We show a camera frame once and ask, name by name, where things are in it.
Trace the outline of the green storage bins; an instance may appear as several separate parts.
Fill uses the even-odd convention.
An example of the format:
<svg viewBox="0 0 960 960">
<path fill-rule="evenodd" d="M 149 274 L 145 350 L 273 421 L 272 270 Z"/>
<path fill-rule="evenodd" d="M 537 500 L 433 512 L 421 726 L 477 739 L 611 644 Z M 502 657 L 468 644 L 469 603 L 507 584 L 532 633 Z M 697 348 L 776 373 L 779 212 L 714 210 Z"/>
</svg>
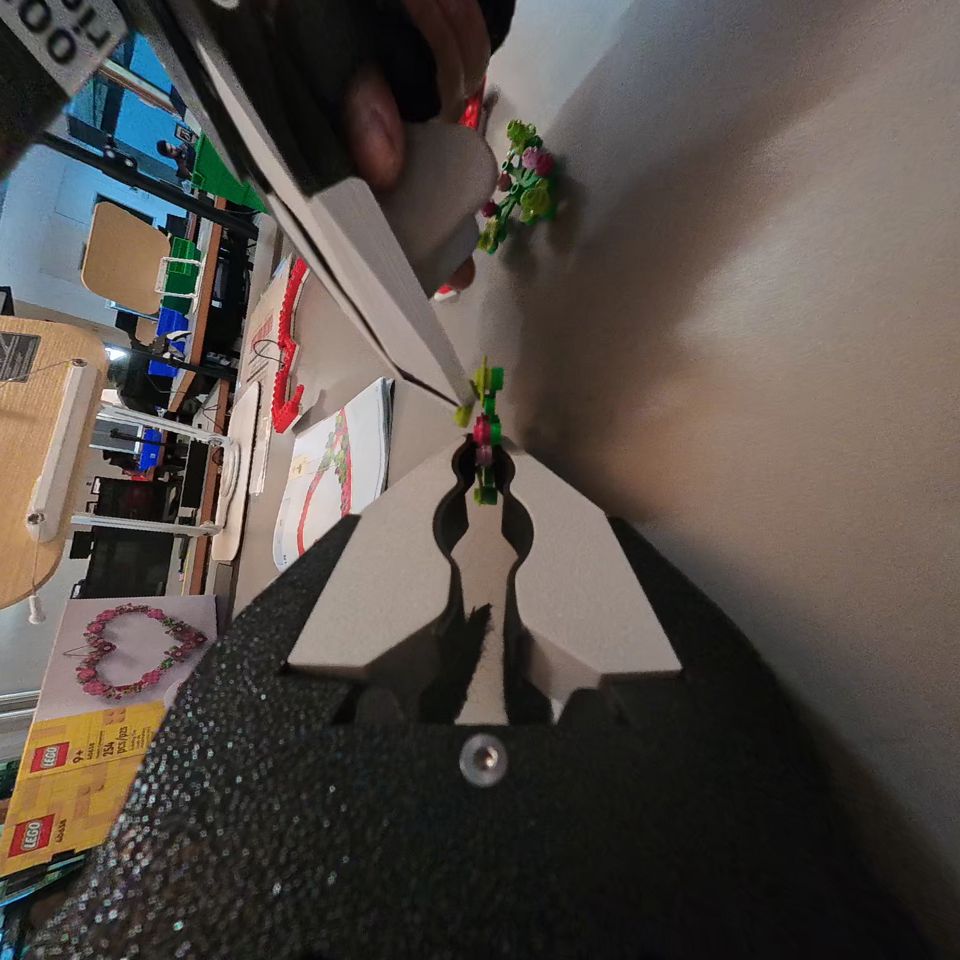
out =
<svg viewBox="0 0 960 960">
<path fill-rule="evenodd" d="M 206 134 L 201 133 L 193 147 L 194 166 L 189 181 L 193 189 L 240 208 L 268 212 L 257 188 L 250 181 L 239 179 L 232 173 Z"/>
<path fill-rule="evenodd" d="M 170 254 L 161 259 L 157 274 L 160 305 L 184 316 L 195 308 L 205 257 L 186 238 L 171 237 Z"/>
</svg>

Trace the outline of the lego flower cluster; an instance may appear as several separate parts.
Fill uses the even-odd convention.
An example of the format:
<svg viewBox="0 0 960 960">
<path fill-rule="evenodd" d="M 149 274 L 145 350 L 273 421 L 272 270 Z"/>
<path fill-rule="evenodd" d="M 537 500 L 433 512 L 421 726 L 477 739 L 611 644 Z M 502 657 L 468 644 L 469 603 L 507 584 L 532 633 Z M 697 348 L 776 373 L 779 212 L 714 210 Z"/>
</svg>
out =
<svg viewBox="0 0 960 960">
<path fill-rule="evenodd" d="M 550 221 L 558 201 L 558 164 L 533 124 L 512 119 L 506 127 L 509 149 L 500 165 L 492 196 L 479 214 L 483 219 L 477 250 L 493 255 L 515 226 Z"/>
</svg>

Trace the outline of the small lego flower sprig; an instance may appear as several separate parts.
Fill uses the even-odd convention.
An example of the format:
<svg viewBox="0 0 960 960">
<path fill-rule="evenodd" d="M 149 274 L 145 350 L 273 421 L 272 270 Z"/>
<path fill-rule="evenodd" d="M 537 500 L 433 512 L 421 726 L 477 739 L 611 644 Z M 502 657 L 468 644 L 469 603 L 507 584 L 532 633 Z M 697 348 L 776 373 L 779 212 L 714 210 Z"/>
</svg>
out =
<svg viewBox="0 0 960 960">
<path fill-rule="evenodd" d="M 504 387 L 504 381 L 504 368 L 491 366 L 488 356 L 484 355 L 470 381 L 473 399 L 458 406 L 453 414 L 456 426 L 470 428 L 475 448 L 473 496 L 475 503 L 480 506 L 495 506 L 498 503 L 495 461 L 503 441 L 498 395 Z"/>
</svg>

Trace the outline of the red lego heart frame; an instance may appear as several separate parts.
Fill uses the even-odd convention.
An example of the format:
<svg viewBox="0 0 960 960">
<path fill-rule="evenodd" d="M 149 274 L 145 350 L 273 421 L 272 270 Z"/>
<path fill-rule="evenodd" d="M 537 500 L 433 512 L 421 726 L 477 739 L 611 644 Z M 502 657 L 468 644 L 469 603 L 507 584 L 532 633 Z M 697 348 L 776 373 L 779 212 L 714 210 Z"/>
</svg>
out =
<svg viewBox="0 0 960 960">
<path fill-rule="evenodd" d="M 278 435 L 286 433 L 303 414 L 305 387 L 303 384 L 292 385 L 294 367 L 301 349 L 294 337 L 294 318 L 308 274 L 306 261 L 299 256 L 295 258 L 289 270 L 278 316 L 275 342 L 279 358 L 270 401 L 271 425 Z"/>
</svg>

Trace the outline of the person's right hand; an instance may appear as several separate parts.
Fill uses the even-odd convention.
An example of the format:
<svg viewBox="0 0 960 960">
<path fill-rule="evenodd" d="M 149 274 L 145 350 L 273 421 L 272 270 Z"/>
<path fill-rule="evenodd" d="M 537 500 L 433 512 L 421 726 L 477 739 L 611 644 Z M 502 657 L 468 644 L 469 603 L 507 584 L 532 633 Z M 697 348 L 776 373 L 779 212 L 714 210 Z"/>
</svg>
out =
<svg viewBox="0 0 960 960">
<path fill-rule="evenodd" d="M 435 61 L 444 121 L 460 119 L 485 78 L 492 54 L 476 1 L 403 1 Z M 358 172 L 375 193 L 393 190 L 402 177 L 405 127 L 386 79 L 374 67 L 354 80 L 343 102 L 344 134 Z"/>
</svg>

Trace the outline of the lego instruction booklet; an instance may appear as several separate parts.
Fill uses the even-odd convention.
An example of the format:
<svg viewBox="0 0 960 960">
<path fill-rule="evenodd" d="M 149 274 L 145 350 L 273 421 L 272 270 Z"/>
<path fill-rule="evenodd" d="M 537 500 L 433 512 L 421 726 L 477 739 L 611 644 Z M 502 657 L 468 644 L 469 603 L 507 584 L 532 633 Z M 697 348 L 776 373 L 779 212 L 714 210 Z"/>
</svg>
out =
<svg viewBox="0 0 960 960">
<path fill-rule="evenodd" d="M 287 570 L 342 518 L 362 513 L 385 490 L 394 380 L 373 381 L 294 440 L 272 537 L 278 571 Z"/>
</svg>

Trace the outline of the lego set box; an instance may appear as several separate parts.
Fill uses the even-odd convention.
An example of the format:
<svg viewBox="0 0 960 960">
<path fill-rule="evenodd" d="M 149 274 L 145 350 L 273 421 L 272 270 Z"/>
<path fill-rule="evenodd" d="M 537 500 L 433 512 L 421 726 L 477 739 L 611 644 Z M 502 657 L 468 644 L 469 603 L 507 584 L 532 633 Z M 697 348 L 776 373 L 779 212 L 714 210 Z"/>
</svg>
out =
<svg viewBox="0 0 960 960">
<path fill-rule="evenodd" d="M 212 595 L 66 603 L 2 827 L 3 879 L 106 840 L 219 619 Z"/>
</svg>

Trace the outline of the cardboard sheet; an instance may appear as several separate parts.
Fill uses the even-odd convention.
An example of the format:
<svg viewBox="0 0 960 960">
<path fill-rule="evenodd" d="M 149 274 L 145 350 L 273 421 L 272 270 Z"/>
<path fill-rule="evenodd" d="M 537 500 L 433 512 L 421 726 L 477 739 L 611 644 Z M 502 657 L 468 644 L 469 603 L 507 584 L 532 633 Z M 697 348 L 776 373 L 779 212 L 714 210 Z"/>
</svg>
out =
<svg viewBox="0 0 960 960">
<path fill-rule="evenodd" d="M 255 382 L 265 394 L 273 389 L 282 358 L 279 346 L 282 306 L 296 259 L 295 254 L 290 254 L 280 261 L 246 315 L 237 381 L 240 391 Z"/>
</svg>

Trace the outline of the pale rounded board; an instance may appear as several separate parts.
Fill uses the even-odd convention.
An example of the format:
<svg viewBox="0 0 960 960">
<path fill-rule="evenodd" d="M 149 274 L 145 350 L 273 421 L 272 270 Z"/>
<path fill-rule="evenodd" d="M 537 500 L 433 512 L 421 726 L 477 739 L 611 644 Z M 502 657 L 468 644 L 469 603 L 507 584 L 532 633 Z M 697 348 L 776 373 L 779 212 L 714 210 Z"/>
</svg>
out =
<svg viewBox="0 0 960 960">
<path fill-rule="evenodd" d="M 223 447 L 221 474 L 210 537 L 209 559 L 213 566 L 231 564 L 239 550 L 259 420 L 260 384 L 246 387 L 234 403 Z"/>
</svg>

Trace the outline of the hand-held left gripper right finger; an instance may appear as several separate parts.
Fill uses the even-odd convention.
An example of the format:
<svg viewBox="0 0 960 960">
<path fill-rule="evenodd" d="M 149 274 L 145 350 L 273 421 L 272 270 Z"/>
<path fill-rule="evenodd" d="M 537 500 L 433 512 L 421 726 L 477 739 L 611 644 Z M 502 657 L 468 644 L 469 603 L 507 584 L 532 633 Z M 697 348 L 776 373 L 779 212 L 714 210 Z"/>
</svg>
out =
<svg viewBox="0 0 960 960">
<path fill-rule="evenodd" d="M 674 678 L 682 665 L 606 512 L 532 454 L 498 456 L 510 722 L 550 722 L 581 690 Z"/>
</svg>

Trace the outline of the blue storage bins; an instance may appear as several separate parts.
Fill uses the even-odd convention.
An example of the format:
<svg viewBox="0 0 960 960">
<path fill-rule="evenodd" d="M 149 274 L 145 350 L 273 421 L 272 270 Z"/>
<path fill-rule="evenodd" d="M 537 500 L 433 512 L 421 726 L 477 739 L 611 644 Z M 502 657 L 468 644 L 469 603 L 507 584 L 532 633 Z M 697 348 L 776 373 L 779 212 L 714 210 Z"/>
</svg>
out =
<svg viewBox="0 0 960 960">
<path fill-rule="evenodd" d="M 155 333 L 150 341 L 150 360 L 147 372 L 151 377 L 175 378 L 178 366 L 167 363 L 164 358 L 186 361 L 189 354 L 191 330 L 186 316 L 180 311 L 160 307 L 155 324 Z"/>
</svg>

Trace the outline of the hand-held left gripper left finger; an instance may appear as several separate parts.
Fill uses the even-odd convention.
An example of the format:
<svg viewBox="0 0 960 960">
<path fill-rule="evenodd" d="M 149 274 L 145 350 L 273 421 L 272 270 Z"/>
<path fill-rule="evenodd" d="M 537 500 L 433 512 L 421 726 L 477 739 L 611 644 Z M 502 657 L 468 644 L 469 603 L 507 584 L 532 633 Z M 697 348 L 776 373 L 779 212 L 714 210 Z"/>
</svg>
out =
<svg viewBox="0 0 960 960">
<path fill-rule="evenodd" d="M 454 548 L 469 528 L 474 441 L 460 438 L 359 515 L 287 664 L 321 678 L 430 685 L 464 615 Z"/>
</svg>

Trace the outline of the light wooden chair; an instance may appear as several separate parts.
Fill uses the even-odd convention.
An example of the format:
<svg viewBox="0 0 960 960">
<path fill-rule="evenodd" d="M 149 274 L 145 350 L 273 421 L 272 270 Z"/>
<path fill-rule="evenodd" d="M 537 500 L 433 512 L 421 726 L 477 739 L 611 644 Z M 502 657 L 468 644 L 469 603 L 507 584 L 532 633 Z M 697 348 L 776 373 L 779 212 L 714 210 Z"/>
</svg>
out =
<svg viewBox="0 0 960 960">
<path fill-rule="evenodd" d="M 162 306 L 157 287 L 170 253 L 170 239 L 161 230 L 119 204 L 101 200 L 93 207 L 80 280 L 118 309 L 154 316 Z"/>
</svg>

